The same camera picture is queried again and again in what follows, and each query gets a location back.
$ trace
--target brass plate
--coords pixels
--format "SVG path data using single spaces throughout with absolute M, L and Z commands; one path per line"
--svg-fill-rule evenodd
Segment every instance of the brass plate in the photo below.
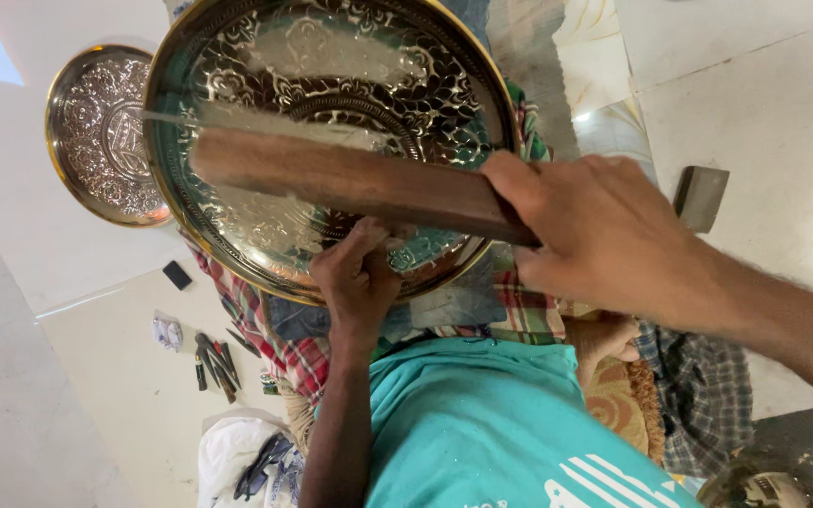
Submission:
M 206 123 L 258 110 L 347 124 L 389 156 L 477 169 L 515 150 L 506 86 L 491 59 L 444 7 L 398 0 L 200 0 L 156 53 L 146 110 Z M 165 201 L 222 265 L 266 291 L 316 305 L 313 254 L 355 218 L 290 198 L 203 182 L 187 165 L 197 127 L 148 119 L 143 137 Z M 490 241 L 420 228 L 390 255 L 399 301 L 456 278 Z
M 152 56 L 127 46 L 96 46 L 75 56 L 52 82 L 46 144 L 55 171 L 80 204 L 130 227 L 171 220 L 143 148 L 143 91 Z

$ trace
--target wooden handle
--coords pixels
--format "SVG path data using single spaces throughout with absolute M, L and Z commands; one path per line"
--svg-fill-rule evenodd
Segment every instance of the wooden handle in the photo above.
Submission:
M 352 214 L 527 247 L 541 245 L 513 207 L 477 173 L 229 128 L 204 129 L 190 165 L 213 185 L 292 194 Z

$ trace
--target eyeglasses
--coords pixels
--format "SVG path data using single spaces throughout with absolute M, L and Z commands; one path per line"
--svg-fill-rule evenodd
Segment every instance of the eyeglasses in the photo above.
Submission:
M 259 455 L 256 456 L 253 464 L 249 465 L 249 468 L 240 475 L 237 487 L 234 489 L 234 499 L 245 495 L 247 498 L 244 501 L 249 501 L 249 497 L 259 492 L 259 489 L 268 480 L 268 475 L 264 471 L 265 467 L 280 462 L 293 446 L 294 444 L 281 434 L 268 438 L 259 449 Z

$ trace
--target hand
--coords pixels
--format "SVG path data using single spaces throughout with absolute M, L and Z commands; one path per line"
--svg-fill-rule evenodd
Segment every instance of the hand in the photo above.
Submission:
M 345 239 L 310 262 L 309 274 L 332 315 L 328 339 L 336 361 L 368 362 L 381 320 L 400 292 L 403 280 L 391 270 L 383 248 L 389 236 L 382 221 L 365 217 Z
M 731 261 L 685 228 L 631 159 L 534 167 L 499 152 L 481 171 L 544 245 L 515 252 L 527 286 L 679 329 L 729 309 L 718 274 Z

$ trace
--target green cloth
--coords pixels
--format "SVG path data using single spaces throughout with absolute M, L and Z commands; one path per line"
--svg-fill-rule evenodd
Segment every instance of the green cloth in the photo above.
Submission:
M 699 506 L 588 414 L 575 368 L 572 346 L 459 337 L 378 360 L 367 506 Z

